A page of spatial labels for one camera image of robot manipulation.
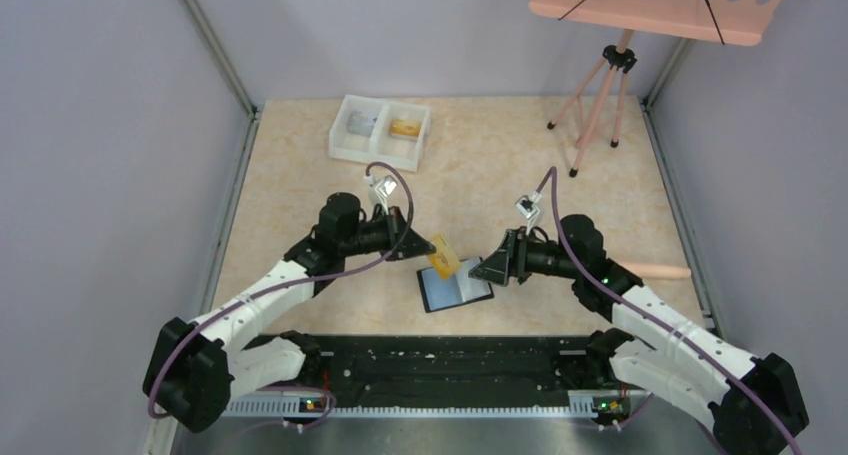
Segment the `orange credit card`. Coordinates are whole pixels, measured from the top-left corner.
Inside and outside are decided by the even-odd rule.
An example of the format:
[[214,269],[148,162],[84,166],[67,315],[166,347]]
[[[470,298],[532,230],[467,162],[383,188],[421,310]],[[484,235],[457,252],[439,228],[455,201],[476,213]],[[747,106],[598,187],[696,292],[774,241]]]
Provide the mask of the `orange credit card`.
[[429,239],[434,251],[427,255],[432,268],[439,277],[446,280],[455,275],[461,268],[462,262],[450,247],[442,234],[436,234]]

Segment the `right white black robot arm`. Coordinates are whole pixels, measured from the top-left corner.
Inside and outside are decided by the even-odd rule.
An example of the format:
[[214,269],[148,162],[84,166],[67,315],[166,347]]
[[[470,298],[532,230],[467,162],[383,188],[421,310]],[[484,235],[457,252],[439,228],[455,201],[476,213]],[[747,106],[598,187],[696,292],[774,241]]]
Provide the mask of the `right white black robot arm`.
[[673,309],[607,256],[589,217],[562,218],[558,235],[544,241],[526,227],[509,229],[469,275],[499,286],[534,274],[572,280],[579,302],[612,325],[587,349],[602,377],[645,389],[690,415],[727,454],[800,453],[797,437],[809,416],[786,359],[758,357]]

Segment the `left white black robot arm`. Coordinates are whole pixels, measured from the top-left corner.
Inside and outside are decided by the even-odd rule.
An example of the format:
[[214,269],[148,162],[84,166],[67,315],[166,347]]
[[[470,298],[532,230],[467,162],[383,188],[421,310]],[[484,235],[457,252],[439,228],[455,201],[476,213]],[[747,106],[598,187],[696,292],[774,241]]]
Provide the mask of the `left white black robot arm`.
[[206,430],[232,399],[300,375],[302,344],[276,337],[249,345],[271,322],[338,279],[435,253],[411,226],[412,204],[402,211],[377,201],[370,217],[362,212],[357,196],[330,195],[310,232],[248,289],[190,321],[167,321],[142,383],[149,416]]

